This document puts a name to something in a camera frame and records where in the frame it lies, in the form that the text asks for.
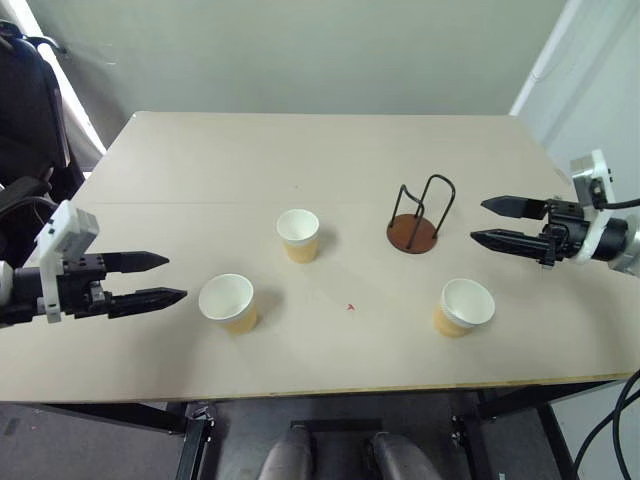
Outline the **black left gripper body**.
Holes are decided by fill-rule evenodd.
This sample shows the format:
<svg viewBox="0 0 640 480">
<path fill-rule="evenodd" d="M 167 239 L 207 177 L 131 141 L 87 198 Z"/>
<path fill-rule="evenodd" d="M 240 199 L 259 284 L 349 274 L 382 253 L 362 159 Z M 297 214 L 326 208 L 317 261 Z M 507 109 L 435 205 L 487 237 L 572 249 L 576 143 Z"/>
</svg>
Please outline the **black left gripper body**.
<svg viewBox="0 0 640 480">
<path fill-rule="evenodd" d="M 102 254 L 87 254 L 78 260 L 63 260 L 63 273 L 58 276 L 61 311 L 75 318 L 107 314 L 112 295 L 101 281 L 108 270 Z"/>
</svg>

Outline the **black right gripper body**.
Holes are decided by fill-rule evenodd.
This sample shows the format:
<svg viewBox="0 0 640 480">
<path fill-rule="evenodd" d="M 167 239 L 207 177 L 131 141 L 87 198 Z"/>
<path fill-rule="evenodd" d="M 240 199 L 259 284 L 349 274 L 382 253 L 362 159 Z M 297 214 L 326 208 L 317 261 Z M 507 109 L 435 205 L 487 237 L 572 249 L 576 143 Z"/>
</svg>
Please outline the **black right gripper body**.
<svg viewBox="0 0 640 480">
<path fill-rule="evenodd" d="M 575 202 L 549 199 L 545 208 L 546 224 L 538 235 L 545 247 L 538 262 L 551 268 L 579 252 L 586 237 L 586 220 L 582 207 Z"/>
</svg>

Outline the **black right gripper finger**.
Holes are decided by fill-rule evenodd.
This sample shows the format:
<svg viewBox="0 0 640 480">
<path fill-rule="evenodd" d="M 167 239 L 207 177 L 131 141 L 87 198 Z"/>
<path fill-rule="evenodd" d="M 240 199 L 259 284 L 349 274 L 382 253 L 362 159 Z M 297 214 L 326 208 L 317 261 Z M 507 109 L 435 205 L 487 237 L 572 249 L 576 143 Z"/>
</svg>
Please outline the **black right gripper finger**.
<svg viewBox="0 0 640 480">
<path fill-rule="evenodd" d="M 549 249 L 547 240 L 511 230 L 474 231 L 470 237 L 489 250 L 531 259 L 544 258 Z"/>
<path fill-rule="evenodd" d="M 535 220 L 543 219 L 548 210 L 546 201 L 509 195 L 483 200 L 480 205 L 503 217 Z"/>
</svg>

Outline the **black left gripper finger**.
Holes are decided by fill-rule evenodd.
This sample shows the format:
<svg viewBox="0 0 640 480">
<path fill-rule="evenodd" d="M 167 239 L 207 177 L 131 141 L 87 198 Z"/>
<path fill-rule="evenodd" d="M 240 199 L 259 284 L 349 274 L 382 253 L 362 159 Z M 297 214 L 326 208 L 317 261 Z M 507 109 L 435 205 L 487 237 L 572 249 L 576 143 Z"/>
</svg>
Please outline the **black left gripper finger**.
<svg viewBox="0 0 640 480">
<path fill-rule="evenodd" d="M 107 308 L 107 316 L 119 318 L 163 310 L 178 303 L 187 294 L 186 290 L 158 287 L 112 296 Z"/>
<path fill-rule="evenodd" d="M 103 254 L 104 270 L 107 273 L 144 272 L 168 264 L 162 255 L 147 251 L 113 252 Z"/>
</svg>

